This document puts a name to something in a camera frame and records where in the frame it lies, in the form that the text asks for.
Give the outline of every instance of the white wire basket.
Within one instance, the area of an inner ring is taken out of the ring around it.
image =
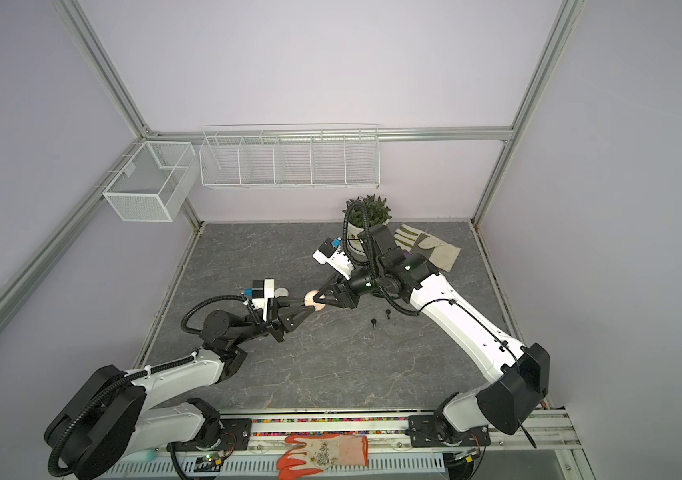
[[[378,187],[380,183],[375,129],[290,135],[205,133],[200,168],[202,184],[212,189]]]
[[[126,222],[172,222],[200,173],[192,144],[144,141],[104,190]]]

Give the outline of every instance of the white round object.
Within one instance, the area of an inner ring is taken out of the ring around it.
[[[325,303],[314,302],[314,296],[317,294],[317,292],[318,290],[312,290],[311,292],[307,293],[303,298],[303,304],[314,306],[315,311],[322,310],[323,308],[325,308]]]

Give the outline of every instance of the green succulent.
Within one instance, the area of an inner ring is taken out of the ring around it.
[[[391,208],[386,206],[386,199],[381,200],[381,197],[376,198],[375,195],[368,195],[365,198],[357,197],[357,200],[363,202],[365,209],[368,211],[368,216],[370,216],[370,225],[383,224],[386,220],[392,218],[389,212],[392,211]],[[348,209],[352,202],[355,200],[347,200],[346,208]],[[359,208],[352,210],[349,214],[349,223],[356,226],[357,228],[363,228],[363,212]]]

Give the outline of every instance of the orange rubber glove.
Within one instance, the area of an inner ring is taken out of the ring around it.
[[[287,443],[298,444],[277,461],[279,480],[295,480],[324,472],[334,465],[368,466],[368,438],[326,433],[319,436],[291,435]]]

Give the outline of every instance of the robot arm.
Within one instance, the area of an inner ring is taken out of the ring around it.
[[[547,394],[548,353],[538,344],[522,345],[493,325],[428,260],[406,255],[396,246],[386,226],[366,229],[361,241],[368,258],[374,259],[367,265],[357,261],[355,266],[342,239],[327,239],[315,252],[314,258],[330,264],[337,274],[320,287],[313,303],[353,309],[361,295],[378,293],[398,311],[425,314],[461,346],[488,382],[446,398],[428,425],[408,432],[412,443],[420,436],[458,445],[470,428],[488,423],[509,435],[516,432]],[[393,296],[416,310],[395,303]],[[282,342],[285,333],[296,330],[318,307],[304,297],[275,296],[273,280],[264,280],[254,285],[249,296],[215,297],[195,306],[184,320],[217,298],[243,301],[248,314],[215,310],[201,330],[189,329],[182,322],[185,331],[203,341],[202,348],[189,357],[144,370],[123,372],[107,366],[88,379],[46,430],[45,440],[52,447],[51,475],[74,473],[80,480],[90,480],[126,455],[166,443],[188,442],[202,450],[229,449],[230,445],[235,449],[237,438],[232,436],[226,443],[231,434],[224,431],[220,414],[201,399],[153,407],[234,375],[247,356],[240,343],[268,335]],[[59,458],[67,468],[59,465]]]
[[[488,383],[446,398],[435,411],[429,433],[423,435],[452,444],[460,442],[470,428],[488,423],[508,435],[515,433],[547,395],[546,350],[537,343],[526,347],[491,323],[423,256],[408,255],[396,246],[386,226],[368,228],[361,241],[375,266],[368,262],[349,271],[341,239],[327,239],[315,252],[318,262],[339,272],[323,285],[315,301],[355,308],[360,295],[372,292],[373,285],[382,286],[387,301],[397,310],[425,314],[474,361]],[[401,296],[416,310],[404,310],[394,303],[393,295]]]

